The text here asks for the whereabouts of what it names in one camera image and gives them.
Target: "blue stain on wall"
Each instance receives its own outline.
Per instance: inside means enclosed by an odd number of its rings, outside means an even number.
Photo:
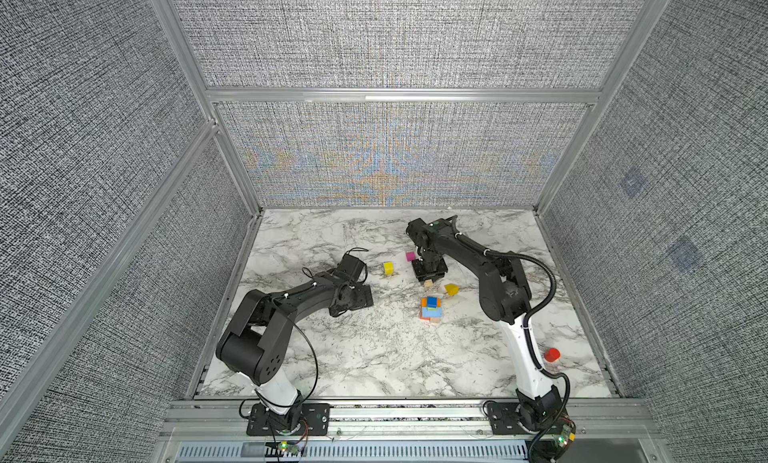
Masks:
[[[619,187],[624,190],[624,193],[626,193],[629,199],[633,199],[640,195],[640,192],[643,190],[647,182],[648,181],[645,180],[643,173],[641,173],[640,170],[635,167],[630,168],[629,171],[627,171],[627,174],[624,175],[624,178],[619,181]]]
[[[667,256],[682,273],[693,273],[704,265],[704,255],[686,236],[676,239],[667,248]]]

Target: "white marble surface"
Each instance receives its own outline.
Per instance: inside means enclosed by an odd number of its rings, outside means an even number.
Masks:
[[[374,306],[337,319],[322,310],[299,322],[320,361],[315,395],[513,396],[512,361],[501,333],[480,309],[475,276],[446,257],[448,274],[427,290],[406,261],[406,252],[414,250],[406,235],[408,221],[429,222],[454,214],[458,228],[485,246],[527,253],[554,268],[531,211],[273,209],[261,223],[230,315],[251,289],[269,293],[291,288],[306,281],[302,266],[321,271],[335,266],[351,247],[368,248],[370,253],[358,257],[370,266]],[[395,263],[395,276],[384,275],[382,264],[387,261]],[[523,266],[533,303],[538,303],[547,293],[548,280],[538,267],[527,262]],[[421,298],[440,295],[447,283],[460,286],[461,292],[442,295],[442,322],[419,319]],[[610,396],[562,284],[532,323],[540,349],[554,346],[562,353],[559,368],[571,379],[572,396]],[[298,332],[293,333],[283,368],[299,390],[311,388],[314,362]],[[200,395],[249,396],[252,389],[250,380],[214,357]]]

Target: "black mounting plate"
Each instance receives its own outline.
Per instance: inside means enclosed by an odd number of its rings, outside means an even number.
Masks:
[[[528,435],[529,432],[524,430],[520,424],[520,418],[518,416],[518,402],[517,401],[505,401],[498,403],[497,401],[486,401],[483,406],[485,414],[488,415],[488,420],[491,423],[491,430],[494,435]],[[548,434],[559,434],[562,431],[562,427],[553,427]]]
[[[301,437],[307,426],[310,427],[309,436],[325,436],[328,434],[328,420],[330,418],[331,405],[327,403],[304,403],[301,406],[301,418],[306,420],[299,423],[299,428],[291,433],[292,436]],[[250,418],[245,434],[248,436],[276,436],[278,439],[284,439],[277,431],[272,431],[267,424],[268,414],[266,408],[261,403],[256,403],[250,409]]]
[[[413,272],[416,274],[416,279],[421,282],[425,282],[428,279],[431,279],[433,282],[435,282],[445,276],[448,272],[446,260],[443,258],[440,258],[440,261],[437,263],[437,270],[433,272],[426,270],[424,268],[424,262],[420,259],[414,259],[411,261],[411,266],[413,266]]]

